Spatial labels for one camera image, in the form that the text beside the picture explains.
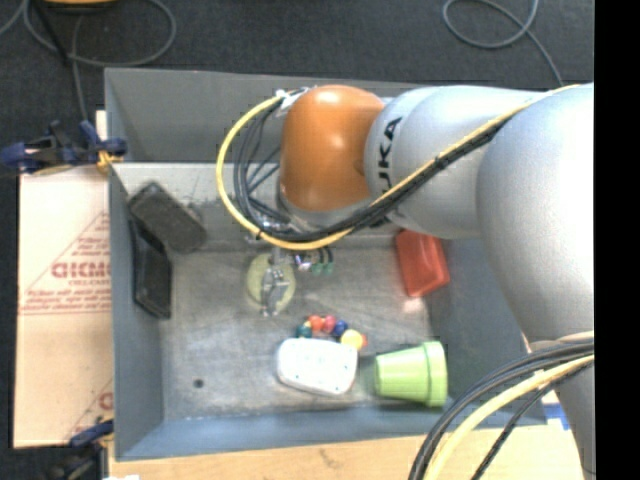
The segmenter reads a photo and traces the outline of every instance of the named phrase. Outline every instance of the green cup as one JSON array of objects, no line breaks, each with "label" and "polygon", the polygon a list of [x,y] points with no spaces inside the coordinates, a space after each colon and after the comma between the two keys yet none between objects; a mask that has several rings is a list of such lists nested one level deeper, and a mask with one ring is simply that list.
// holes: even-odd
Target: green cup
[{"label": "green cup", "polygon": [[376,393],[385,398],[442,407],[447,400],[447,363],[439,341],[376,357]]}]

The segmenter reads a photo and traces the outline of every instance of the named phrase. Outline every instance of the clamp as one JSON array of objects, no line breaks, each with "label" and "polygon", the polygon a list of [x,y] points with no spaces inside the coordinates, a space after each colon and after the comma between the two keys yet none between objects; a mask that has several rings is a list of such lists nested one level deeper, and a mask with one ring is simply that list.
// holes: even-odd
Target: clamp
[{"label": "clamp", "polygon": [[108,163],[121,160],[127,143],[119,137],[102,140],[87,120],[80,123],[81,136],[71,139],[60,121],[49,124],[47,132],[30,142],[17,142],[0,151],[0,159],[21,174],[57,171],[78,165],[95,164],[103,170]]}]

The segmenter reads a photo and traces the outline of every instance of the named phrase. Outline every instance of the yellow ball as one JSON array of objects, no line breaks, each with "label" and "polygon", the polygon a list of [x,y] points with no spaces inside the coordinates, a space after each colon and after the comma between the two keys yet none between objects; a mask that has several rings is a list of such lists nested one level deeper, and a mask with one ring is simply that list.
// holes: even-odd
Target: yellow ball
[{"label": "yellow ball", "polygon": [[358,331],[347,329],[340,337],[340,343],[344,345],[351,345],[356,350],[360,350],[365,344],[365,339]]}]

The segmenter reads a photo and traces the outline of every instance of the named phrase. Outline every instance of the red ball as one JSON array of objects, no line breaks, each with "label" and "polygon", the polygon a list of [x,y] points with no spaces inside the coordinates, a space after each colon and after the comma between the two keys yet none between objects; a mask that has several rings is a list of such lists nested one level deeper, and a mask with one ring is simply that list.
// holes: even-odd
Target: red ball
[{"label": "red ball", "polygon": [[322,330],[327,334],[331,334],[333,328],[336,326],[336,317],[333,315],[327,315],[324,317],[324,323],[322,324]]},{"label": "red ball", "polygon": [[311,330],[313,332],[318,332],[319,330],[322,329],[322,326],[324,325],[324,318],[318,315],[311,315],[307,319],[307,322],[309,322],[309,324],[311,325]]}]

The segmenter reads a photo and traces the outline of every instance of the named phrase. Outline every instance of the kuka logo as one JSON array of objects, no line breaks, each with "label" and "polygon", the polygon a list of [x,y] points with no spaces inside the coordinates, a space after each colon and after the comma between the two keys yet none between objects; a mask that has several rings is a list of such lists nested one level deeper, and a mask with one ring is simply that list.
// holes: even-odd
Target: kuka logo
[{"label": "kuka logo", "polygon": [[402,121],[402,117],[398,117],[393,121],[390,121],[389,124],[384,129],[384,136],[388,139],[388,142],[385,144],[380,144],[380,157],[378,160],[378,178],[384,180],[386,182],[386,187],[383,188],[382,193],[384,194],[387,190],[391,188],[391,178],[389,176],[389,160],[388,156],[391,153],[391,146],[393,145],[393,137],[395,135],[396,126],[398,123]]},{"label": "kuka logo", "polygon": [[109,277],[111,265],[106,262],[61,261],[51,266],[51,275],[58,279],[75,279],[78,277]]}]

